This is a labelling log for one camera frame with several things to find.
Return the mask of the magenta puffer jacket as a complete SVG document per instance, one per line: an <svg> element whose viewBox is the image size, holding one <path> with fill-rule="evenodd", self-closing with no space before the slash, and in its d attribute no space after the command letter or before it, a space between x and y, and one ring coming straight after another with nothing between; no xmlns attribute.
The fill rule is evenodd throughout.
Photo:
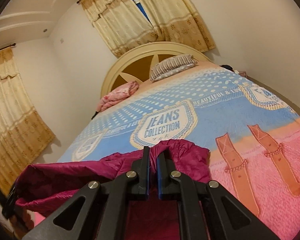
<svg viewBox="0 0 300 240"><path fill-rule="evenodd" d="M149 198L130 202L125 239L179 239L177 204L158 198L157 157L167 150L181 173L201 183L210 179L210 151L187 140L166 140L151 147ZM47 217L90 181L105 183L130 170L143 151L113 153L98 161L33 164L15 182L17 207Z"/></svg>

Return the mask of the beige side window curtain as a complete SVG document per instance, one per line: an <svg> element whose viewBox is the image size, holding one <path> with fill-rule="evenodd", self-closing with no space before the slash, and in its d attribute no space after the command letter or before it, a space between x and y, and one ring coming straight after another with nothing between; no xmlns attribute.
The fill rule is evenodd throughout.
<svg viewBox="0 0 300 240"><path fill-rule="evenodd" d="M4 194L54 138L25 90L12 48L0 50L0 189Z"/></svg>

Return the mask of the blue pink jeans blanket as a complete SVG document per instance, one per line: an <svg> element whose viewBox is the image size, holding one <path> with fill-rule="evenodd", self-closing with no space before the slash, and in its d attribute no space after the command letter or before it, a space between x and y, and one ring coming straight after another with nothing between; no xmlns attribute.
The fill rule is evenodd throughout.
<svg viewBox="0 0 300 240"><path fill-rule="evenodd" d="M300 238L300 116L246 78L201 62L98 113L59 159L66 189L47 191L33 209L47 217L83 183L75 166L102 178L126 171L142 148L151 165L168 149L197 181L219 181L280 239Z"/></svg>

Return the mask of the pink floral folded blanket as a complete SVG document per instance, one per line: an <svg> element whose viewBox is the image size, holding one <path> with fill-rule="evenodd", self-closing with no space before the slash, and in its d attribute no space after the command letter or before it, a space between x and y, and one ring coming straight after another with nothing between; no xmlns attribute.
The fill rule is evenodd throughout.
<svg viewBox="0 0 300 240"><path fill-rule="evenodd" d="M138 88L139 84L136 81L129 81L128 83L115 88L100 99L97 104L96 111L99 113L114 105L117 105L133 95Z"/></svg>

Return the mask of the striped grey pillow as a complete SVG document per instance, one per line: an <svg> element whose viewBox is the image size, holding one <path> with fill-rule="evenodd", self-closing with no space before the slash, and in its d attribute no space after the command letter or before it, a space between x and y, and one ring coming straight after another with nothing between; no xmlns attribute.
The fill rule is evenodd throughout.
<svg viewBox="0 0 300 240"><path fill-rule="evenodd" d="M157 63L152 68L150 71L149 80L151 82L156 82L195 67L197 64L198 61L189 54L169 57Z"/></svg>

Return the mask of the cream arched wooden headboard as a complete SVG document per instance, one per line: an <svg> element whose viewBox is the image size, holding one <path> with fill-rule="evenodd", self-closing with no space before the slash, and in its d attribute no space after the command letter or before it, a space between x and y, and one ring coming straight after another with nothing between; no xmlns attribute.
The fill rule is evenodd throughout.
<svg viewBox="0 0 300 240"><path fill-rule="evenodd" d="M154 42L138 46L122 55L107 72L103 81L103 97L125 82L143 83L149 79L153 67L162 60L181 54L190 54L197 61L210 61L194 48L175 42Z"/></svg>

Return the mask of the black item beside bed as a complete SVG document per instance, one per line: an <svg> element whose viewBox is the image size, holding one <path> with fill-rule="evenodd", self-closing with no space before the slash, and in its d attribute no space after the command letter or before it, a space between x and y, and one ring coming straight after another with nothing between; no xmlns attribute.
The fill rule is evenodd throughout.
<svg viewBox="0 0 300 240"><path fill-rule="evenodd" d="M223 64L223 65L221 65L221 67L224 68L224 69L227 69L227 70L229 70L231 72L234 72L236 74L239 74L239 71L238 70L234 70L234 68L232 68L232 66L230 66L230 65Z"/></svg>

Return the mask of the beige window curtain behind bed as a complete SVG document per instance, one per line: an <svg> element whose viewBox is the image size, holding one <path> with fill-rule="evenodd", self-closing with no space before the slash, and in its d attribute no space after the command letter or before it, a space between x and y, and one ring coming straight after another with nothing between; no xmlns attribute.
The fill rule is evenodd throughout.
<svg viewBox="0 0 300 240"><path fill-rule="evenodd" d="M184 44L201 53L216 47L191 0L79 0L79 4L116 57L161 41Z"/></svg>

